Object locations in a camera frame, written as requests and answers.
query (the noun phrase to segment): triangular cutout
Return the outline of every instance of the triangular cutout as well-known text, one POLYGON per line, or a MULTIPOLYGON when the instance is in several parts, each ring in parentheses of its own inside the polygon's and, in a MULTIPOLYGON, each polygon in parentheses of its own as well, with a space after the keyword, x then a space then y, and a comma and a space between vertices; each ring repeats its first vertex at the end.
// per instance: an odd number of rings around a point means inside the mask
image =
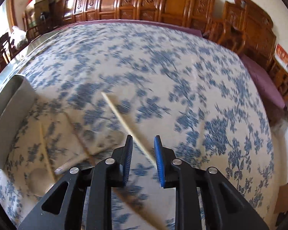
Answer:
POLYGON ((60 213, 63 199, 67 191, 68 182, 63 182, 57 189, 49 196, 46 202, 42 205, 42 210, 58 215, 60 213))
POLYGON ((243 208, 243 204, 238 197, 227 187, 226 184, 219 185, 221 194, 224 198, 225 207, 229 214, 234 214, 243 208))

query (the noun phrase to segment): table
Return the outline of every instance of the table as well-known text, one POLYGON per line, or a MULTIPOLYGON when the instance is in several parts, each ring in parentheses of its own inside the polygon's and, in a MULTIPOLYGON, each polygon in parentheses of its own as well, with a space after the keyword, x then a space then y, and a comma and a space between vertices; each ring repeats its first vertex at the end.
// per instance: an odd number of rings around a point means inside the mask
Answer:
MULTIPOLYGON (((261 217, 269 211, 276 186, 269 124, 248 71, 230 50, 169 28, 100 23, 62 30, 18 69, 38 100, 0 170, 0 202, 15 225, 38 200, 26 181, 44 165, 39 121, 54 169, 81 153, 63 112, 91 150, 108 132, 127 135, 102 91, 116 100, 146 147, 160 135, 164 146, 193 167, 217 167, 261 217)), ((160 187, 157 170, 136 144, 125 189, 134 203, 174 228, 175 190, 160 187)), ((153 229, 115 194, 112 223, 113 229, 153 229)))

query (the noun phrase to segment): silver screw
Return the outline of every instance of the silver screw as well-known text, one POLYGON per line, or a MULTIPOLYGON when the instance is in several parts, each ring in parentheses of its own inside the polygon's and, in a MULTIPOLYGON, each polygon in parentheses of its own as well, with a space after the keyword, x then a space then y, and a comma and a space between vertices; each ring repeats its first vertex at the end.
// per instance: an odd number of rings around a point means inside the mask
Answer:
POLYGON ((182 161, 180 159, 174 159, 173 164, 180 165, 180 164, 182 164, 182 161))
POLYGON ((73 167, 70 169, 71 174, 77 174, 78 172, 79 172, 79 168, 77 168, 77 167, 73 167))
POLYGON ((114 164, 115 163, 115 160, 113 158, 108 158, 106 159, 106 164, 114 164))
POLYGON ((209 171, 210 174, 216 174, 218 172, 218 170, 215 167, 210 167, 208 169, 208 171, 209 171))

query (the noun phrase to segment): wooden sofa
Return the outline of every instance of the wooden sofa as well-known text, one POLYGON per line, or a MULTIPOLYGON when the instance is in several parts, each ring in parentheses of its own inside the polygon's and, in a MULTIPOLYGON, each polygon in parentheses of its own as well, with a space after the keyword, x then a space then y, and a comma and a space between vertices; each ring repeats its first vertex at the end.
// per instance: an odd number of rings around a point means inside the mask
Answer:
POLYGON ((59 0, 56 24, 128 19, 162 22, 200 30, 207 38, 265 69, 284 101, 288 73, 273 58, 276 36, 270 16, 251 0, 225 2, 223 17, 212 18, 215 0, 59 0))

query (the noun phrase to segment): blue and white tablecloth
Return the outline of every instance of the blue and white tablecloth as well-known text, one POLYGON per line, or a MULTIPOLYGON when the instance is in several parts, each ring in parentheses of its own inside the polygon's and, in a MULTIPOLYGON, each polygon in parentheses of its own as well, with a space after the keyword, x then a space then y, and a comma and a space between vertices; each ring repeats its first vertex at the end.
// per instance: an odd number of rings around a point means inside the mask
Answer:
MULTIPOLYGON (((228 49, 164 27, 78 25, 50 38, 20 66, 38 100, 0 170, 0 203, 16 226, 39 199, 27 186, 29 173, 44 165, 38 121, 47 129, 54 169, 81 152, 62 112, 88 146, 112 130, 124 132, 124 144, 127 134, 102 91, 116 100, 147 147, 160 135, 193 167, 217 167, 261 217, 267 214, 275 186, 269 124, 248 71, 228 49)), ((160 187, 157 170, 136 144, 126 190, 174 229, 175 190, 160 187)), ((113 229, 153 229, 115 195, 112 208, 113 229)))

